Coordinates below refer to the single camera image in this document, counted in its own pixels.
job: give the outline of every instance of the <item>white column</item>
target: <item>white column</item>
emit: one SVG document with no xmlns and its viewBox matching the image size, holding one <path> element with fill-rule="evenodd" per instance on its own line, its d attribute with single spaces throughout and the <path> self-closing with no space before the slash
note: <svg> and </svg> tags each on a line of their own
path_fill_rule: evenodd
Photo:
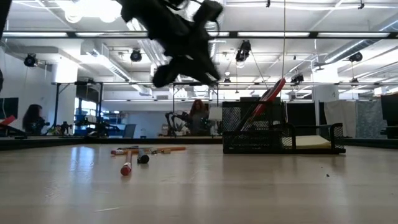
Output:
<svg viewBox="0 0 398 224">
<path fill-rule="evenodd" d="M 312 73 L 313 82 L 317 83 L 338 83 L 337 67 L 327 65 L 323 70 Z M 312 98 L 315 102 L 316 124 L 320 125 L 319 102 L 331 102 L 339 100 L 338 85 L 320 85 L 312 88 Z"/>
<path fill-rule="evenodd" d="M 77 81 L 78 65 L 67 58 L 63 58 L 58 64 L 53 65 L 52 72 L 53 82 L 75 82 Z M 66 87 L 65 85 L 61 85 L 60 91 L 61 92 L 59 94 L 58 100 L 57 124 L 62 124 L 64 121 L 66 121 L 68 124 L 72 124 L 75 114 L 76 86 L 69 85 Z"/>
</svg>

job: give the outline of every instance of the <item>woman with long hair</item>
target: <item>woman with long hair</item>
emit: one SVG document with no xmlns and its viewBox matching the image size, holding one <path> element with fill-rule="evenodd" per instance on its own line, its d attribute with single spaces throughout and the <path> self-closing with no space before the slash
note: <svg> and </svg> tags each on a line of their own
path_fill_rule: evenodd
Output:
<svg viewBox="0 0 398 224">
<path fill-rule="evenodd" d="M 30 105 L 25 113 L 24 119 L 22 120 L 22 128 L 28 134 L 41 134 L 41 130 L 36 130 L 35 124 L 43 121 L 42 109 L 40 105 Z"/>
<path fill-rule="evenodd" d="M 191 107 L 191 112 L 189 113 L 189 118 L 192 122 L 191 134 L 201 135 L 206 132 L 202 128 L 202 120 L 208 117 L 208 111 L 206 106 L 203 104 L 202 100 L 195 100 Z"/>
</svg>

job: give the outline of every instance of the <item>pipe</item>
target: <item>pipe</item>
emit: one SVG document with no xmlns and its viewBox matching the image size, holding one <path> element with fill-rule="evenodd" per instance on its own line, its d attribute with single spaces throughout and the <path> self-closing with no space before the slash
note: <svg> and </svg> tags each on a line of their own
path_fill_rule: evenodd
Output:
<svg viewBox="0 0 398 224">
<path fill-rule="evenodd" d="M 390 19 L 384 21 L 375 30 L 379 32 L 397 32 L 398 30 L 398 14 L 394 15 Z M 353 40 L 350 43 L 340 47 L 332 53 L 329 53 L 325 58 L 325 63 L 336 63 L 343 60 L 375 43 L 379 42 L 381 39 L 374 40 Z"/>
</svg>

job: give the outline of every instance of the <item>black mesh desk organizer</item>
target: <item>black mesh desk organizer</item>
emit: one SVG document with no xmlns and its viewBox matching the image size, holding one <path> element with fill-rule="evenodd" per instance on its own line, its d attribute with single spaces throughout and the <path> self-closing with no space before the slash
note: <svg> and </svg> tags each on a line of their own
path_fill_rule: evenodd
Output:
<svg viewBox="0 0 398 224">
<path fill-rule="evenodd" d="M 259 116 L 253 116 L 252 112 L 260 104 L 264 104 L 266 109 Z M 242 113 L 241 108 L 245 108 L 246 112 Z M 330 141 L 330 147 L 298 149 L 298 129 L 314 130 L 319 136 Z M 340 154 L 345 151 L 341 123 L 295 127 L 285 122 L 283 103 L 223 102 L 225 154 Z"/>
</svg>

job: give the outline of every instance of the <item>table surface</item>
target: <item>table surface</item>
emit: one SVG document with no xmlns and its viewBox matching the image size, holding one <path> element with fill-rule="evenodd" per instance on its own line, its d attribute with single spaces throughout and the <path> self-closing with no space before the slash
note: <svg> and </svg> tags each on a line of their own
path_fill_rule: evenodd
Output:
<svg viewBox="0 0 398 224">
<path fill-rule="evenodd" d="M 0 152 L 1 223 L 397 223 L 398 151 L 223 155 L 221 145 L 150 155 L 127 145 Z"/>
</svg>

